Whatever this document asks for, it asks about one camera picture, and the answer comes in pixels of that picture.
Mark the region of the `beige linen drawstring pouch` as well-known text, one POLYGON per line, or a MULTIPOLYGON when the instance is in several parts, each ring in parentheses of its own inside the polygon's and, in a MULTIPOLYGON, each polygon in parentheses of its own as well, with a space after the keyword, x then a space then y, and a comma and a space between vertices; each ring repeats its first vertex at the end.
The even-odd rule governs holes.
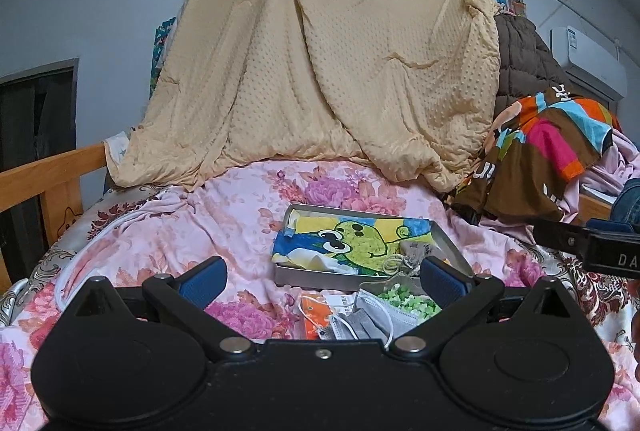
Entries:
POLYGON ((401 243, 398 252, 383 259, 383 272, 388 276, 396 274, 416 276, 420 272, 422 262, 429 255, 433 255, 434 250, 437 250, 434 243, 424 243, 424 241, 401 243))

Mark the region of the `blue jeans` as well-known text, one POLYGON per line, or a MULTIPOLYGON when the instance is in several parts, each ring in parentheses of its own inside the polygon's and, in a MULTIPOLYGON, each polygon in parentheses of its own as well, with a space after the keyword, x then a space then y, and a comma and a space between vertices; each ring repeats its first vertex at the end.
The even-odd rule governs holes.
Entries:
POLYGON ((640 179, 628 180, 611 208, 612 222, 640 225, 640 179))

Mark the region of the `gold maroon brocade bedcover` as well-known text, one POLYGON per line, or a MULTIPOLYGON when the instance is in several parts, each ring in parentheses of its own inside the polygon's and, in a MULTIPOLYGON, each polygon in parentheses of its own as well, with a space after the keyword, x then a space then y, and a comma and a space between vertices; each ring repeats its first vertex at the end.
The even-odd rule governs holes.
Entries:
POLYGON ((566 252, 540 246, 528 250, 544 274, 562 281, 603 341, 634 350, 631 321, 639 299, 628 289, 625 278, 587 272, 582 262, 566 252))

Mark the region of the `jar of green paper stars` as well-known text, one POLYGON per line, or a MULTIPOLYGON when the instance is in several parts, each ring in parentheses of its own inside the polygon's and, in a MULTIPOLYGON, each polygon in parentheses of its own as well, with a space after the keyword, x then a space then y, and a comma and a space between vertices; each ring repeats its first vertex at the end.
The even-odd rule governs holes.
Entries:
POLYGON ((360 290, 378 298, 391 317, 419 325, 442 309, 427 295, 416 277, 396 274, 386 281, 364 281, 360 290))

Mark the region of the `grey face mask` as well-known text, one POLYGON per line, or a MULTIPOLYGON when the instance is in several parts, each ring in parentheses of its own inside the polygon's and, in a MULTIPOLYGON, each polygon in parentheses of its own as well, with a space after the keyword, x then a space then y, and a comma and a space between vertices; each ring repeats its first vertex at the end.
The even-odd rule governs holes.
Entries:
POLYGON ((423 323, 371 292, 353 295, 324 295, 329 315, 319 324, 323 340, 380 340, 385 347, 423 323))

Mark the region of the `pink floral bedsheet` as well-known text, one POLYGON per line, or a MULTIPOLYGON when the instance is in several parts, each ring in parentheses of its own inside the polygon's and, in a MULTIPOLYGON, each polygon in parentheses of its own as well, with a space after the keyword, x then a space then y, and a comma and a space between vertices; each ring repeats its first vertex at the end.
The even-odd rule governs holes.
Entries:
MULTIPOLYGON (((273 281, 271 249, 293 204, 420 217, 436 222, 477 273, 523 287, 544 276, 516 237, 466 223, 426 186, 388 183, 349 162, 258 162, 207 181, 194 192, 134 188, 106 194, 66 229, 21 286, 13 321, 1 332, 1 425, 35 430, 43 411, 30 366, 58 320, 60 305, 88 276, 138 286, 155 273, 180 274, 213 255, 228 264, 229 283, 212 314, 252 339, 291 339, 303 330, 296 287, 273 281)), ((636 363, 623 344, 604 341, 615 366, 603 422, 639 425, 636 363)))

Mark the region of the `colourful brown patterned cloth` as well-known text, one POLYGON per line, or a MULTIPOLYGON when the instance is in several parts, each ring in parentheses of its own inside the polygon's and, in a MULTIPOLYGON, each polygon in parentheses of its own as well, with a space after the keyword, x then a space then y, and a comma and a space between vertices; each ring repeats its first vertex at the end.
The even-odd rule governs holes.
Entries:
POLYGON ((562 84, 525 96, 496 117, 450 206, 472 224, 558 222, 567 186, 602 157, 619 126, 601 103, 562 84))

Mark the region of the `grey shallow tray box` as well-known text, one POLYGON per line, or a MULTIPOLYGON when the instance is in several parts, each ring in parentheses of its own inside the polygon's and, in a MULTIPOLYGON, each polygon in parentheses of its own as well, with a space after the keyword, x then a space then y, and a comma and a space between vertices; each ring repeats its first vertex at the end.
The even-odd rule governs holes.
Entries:
POLYGON ((272 247, 273 281, 311 290, 356 291, 364 281, 414 276, 424 258, 471 276, 472 267, 428 219, 293 204, 272 247))

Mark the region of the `orange white medicine box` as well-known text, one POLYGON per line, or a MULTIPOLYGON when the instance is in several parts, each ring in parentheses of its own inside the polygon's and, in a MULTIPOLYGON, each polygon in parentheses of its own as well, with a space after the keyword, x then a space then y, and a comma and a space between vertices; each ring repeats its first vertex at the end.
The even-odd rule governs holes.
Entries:
POLYGON ((356 333, 345 319, 352 314, 356 295, 303 292, 298 310, 304 319, 307 340, 354 340, 356 333))

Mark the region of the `cartoon frog towel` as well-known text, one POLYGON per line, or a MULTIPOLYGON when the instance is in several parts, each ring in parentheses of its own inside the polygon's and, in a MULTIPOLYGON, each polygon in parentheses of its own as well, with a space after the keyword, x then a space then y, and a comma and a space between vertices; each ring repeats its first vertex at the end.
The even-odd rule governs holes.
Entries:
POLYGON ((343 275, 388 276, 383 259, 401 243, 434 243, 432 223, 305 206, 288 209, 272 248, 272 262, 294 269, 343 275))

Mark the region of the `brown quilted jacket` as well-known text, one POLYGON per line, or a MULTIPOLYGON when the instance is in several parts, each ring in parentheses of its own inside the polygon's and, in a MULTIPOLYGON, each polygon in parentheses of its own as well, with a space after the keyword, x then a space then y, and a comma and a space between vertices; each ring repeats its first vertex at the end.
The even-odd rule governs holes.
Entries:
POLYGON ((551 87, 578 93, 531 21, 505 13, 495 20, 500 52, 495 117, 517 100, 551 87))

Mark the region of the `beige dotted blanket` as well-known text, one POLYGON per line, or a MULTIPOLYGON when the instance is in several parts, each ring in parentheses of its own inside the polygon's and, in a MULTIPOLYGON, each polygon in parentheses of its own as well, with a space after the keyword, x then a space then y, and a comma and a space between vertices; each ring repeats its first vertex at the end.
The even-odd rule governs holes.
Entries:
POLYGON ((495 0, 186 0, 114 181, 197 188, 265 159, 454 188, 494 118, 495 0))

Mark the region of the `wooden bed rail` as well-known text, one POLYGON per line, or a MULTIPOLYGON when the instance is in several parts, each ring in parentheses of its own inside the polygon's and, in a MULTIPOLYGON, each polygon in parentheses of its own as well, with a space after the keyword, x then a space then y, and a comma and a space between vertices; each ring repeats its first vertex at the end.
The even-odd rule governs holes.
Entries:
POLYGON ((99 142, 77 150, 29 162, 1 172, 1 245, 13 231, 4 215, 11 208, 36 199, 49 246, 83 212, 80 178, 106 166, 104 144, 99 142))

